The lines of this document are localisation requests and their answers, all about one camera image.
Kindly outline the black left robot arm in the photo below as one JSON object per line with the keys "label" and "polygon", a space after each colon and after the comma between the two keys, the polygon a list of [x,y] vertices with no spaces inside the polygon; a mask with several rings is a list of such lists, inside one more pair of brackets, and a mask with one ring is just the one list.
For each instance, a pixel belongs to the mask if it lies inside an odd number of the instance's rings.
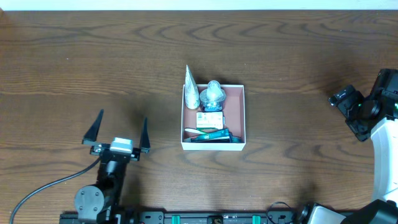
{"label": "black left robot arm", "polygon": [[124,184],[126,167],[139,161],[142,153],[150,150],[147,119],[144,119],[139,147],[133,140],[114,138],[108,144],[97,141],[104,111],[101,110],[85,133],[82,143],[89,145],[90,154],[98,156],[98,174],[95,184],[82,187],[75,195],[75,208],[80,223],[120,223],[122,212],[119,200]]}

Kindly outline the black mounting rail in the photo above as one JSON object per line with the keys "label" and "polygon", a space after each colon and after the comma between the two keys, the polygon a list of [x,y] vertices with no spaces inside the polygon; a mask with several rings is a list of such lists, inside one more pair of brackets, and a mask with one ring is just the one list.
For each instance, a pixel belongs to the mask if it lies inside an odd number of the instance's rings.
{"label": "black mounting rail", "polygon": [[104,223],[138,224],[228,224],[228,223],[341,223],[350,212],[337,212],[317,203],[304,205],[303,209],[269,207],[266,211],[256,212],[167,212],[127,211],[119,212]]}

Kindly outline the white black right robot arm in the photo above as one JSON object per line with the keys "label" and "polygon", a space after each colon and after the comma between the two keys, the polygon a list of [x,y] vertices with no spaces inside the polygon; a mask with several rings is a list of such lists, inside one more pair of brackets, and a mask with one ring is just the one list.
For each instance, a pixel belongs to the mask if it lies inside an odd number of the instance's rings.
{"label": "white black right robot arm", "polygon": [[397,70],[379,71],[368,96],[348,85],[328,99],[355,137],[374,149],[372,202],[342,223],[397,223]]}

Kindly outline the white cardboard box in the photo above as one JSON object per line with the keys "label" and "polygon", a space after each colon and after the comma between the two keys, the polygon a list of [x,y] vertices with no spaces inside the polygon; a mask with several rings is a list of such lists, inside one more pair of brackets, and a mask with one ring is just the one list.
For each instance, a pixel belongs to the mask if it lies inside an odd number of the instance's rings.
{"label": "white cardboard box", "polygon": [[233,136],[239,137],[241,143],[192,143],[185,142],[186,138],[194,136],[187,133],[185,128],[196,128],[197,110],[190,110],[185,106],[185,94],[182,88],[181,96],[181,131],[180,143],[185,151],[242,151],[246,145],[246,109],[245,93],[243,85],[221,85],[226,93],[224,104],[224,126],[229,129]]}

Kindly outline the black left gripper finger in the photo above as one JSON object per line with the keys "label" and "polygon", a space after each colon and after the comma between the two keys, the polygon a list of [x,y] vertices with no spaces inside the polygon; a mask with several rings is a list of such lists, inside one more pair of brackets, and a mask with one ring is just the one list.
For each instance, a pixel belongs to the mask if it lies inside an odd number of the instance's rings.
{"label": "black left gripper finger", "polygon": [[149,140],[149,134],[148,134],[148,130],[147,130],[147,118],[144,118],[144,124],[142,127],[139,148],[141,150],[141,153],[144,153],[144,154],[147,154],[150,151],[150,140]]}
{"label": "black left gripper finger", "polygon": [[101,126],[101,121],[103,118],[104,110],[100,110],[97,118],[95,119],[94,123],[91,125],[89,130],[85,133],[82,139],[82,144],[86,144],[89,146],[94,146],[96,144],[96,140],[98,137],[98,133]]}

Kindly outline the green Dettol soap bar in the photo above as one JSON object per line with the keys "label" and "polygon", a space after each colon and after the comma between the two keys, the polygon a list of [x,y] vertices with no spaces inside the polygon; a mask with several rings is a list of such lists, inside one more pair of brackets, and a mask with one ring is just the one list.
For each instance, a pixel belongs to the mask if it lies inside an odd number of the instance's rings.
{"label": "green Dettol soap bar", "polygon": [[197,129],[223,129],[224,116],[222,111],[217,112],[197,112]]}

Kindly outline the red Colgate toothpaste tube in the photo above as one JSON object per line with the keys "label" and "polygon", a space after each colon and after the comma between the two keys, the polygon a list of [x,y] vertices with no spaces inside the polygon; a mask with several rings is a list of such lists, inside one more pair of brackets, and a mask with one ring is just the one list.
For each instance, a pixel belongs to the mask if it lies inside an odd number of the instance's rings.
{"label": "red Colgate toothpaste tube", "polygon": [[184,142],[197,143],[197,142],[231,142],[232,135],[228,129],[221,129],[206,134],[189,137],[183,140]]}

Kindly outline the blue disposable razor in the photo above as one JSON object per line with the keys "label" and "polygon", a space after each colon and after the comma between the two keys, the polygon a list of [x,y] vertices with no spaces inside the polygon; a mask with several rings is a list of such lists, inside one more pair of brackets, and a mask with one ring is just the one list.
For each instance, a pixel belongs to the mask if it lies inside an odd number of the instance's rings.
{"label": "blue disposable razor", "polygon": [[234,136],[232,133],[229,133],[229,137],[230,137],[230,143],[243,143],[241,137]]}

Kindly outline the white Pantene conditioner tube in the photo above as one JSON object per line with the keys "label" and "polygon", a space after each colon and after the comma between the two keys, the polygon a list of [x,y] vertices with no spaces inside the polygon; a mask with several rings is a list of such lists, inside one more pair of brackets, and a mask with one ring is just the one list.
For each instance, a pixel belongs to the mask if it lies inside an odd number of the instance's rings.
{"label": "white Pantene conditioner tube", "polygon": [[200,105],[200,94],[188,65],[186,65],[184,95],[185,106],[190,110],[196,110]]}

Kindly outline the green white toothbrush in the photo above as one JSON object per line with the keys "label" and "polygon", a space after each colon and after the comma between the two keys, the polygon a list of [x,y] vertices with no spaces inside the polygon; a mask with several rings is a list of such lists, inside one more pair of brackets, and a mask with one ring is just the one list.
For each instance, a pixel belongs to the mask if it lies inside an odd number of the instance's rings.
{"label": "green white toothbrush", "polygon": [[202,131],[199,129],[193,129],[193,128],[185,128],[184,131],[187,133],[198,134],[198,135],[206,134],[205,131]]}

